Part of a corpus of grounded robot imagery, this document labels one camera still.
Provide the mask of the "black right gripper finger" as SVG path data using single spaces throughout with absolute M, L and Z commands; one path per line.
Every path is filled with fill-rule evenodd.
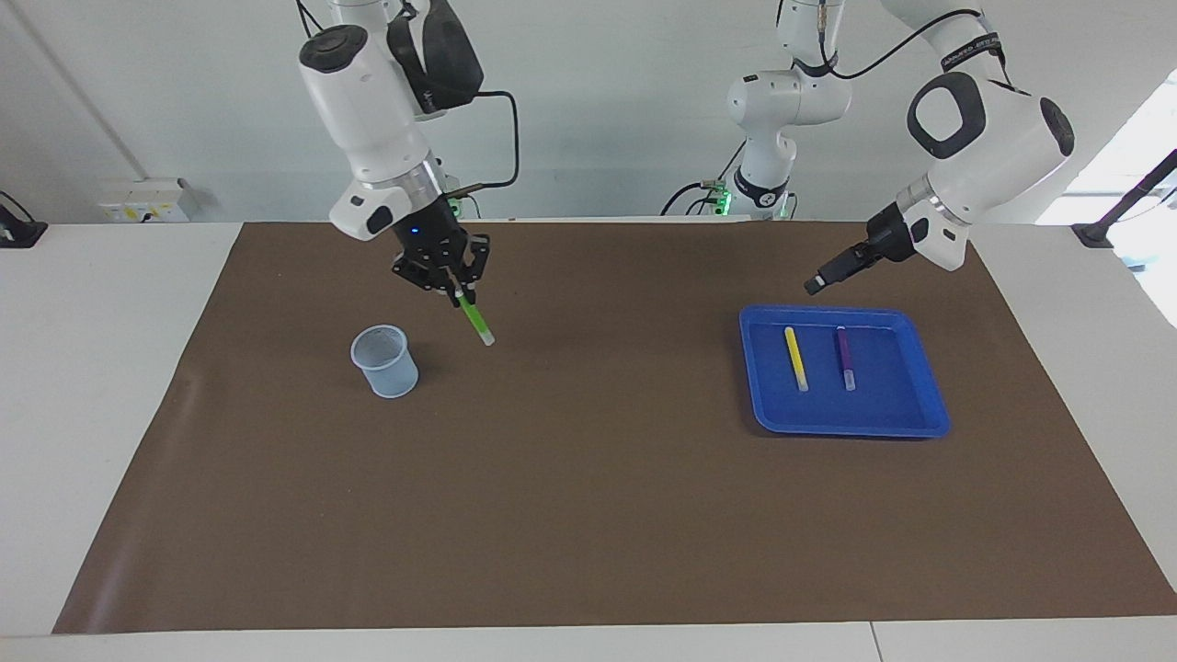
M 458 263 L 458 282 L 463 286 L 463 297 L 471 305 L 476 305 L 476 285 L 483 282 L 488 264 L 488 253 L 491 253 L 488 234 L 468 234 L 466 237 L 463 258 L 459 258 Z
M 445 265 L 437 265 L 432 262 L 419 262 L 414 258 L 395 258 L 392 264 L 392 272 L 411 282 L 411 284 L 424 291 L 443 292 L 446 297 L 457 297 L 459 286 L 454 277 Z

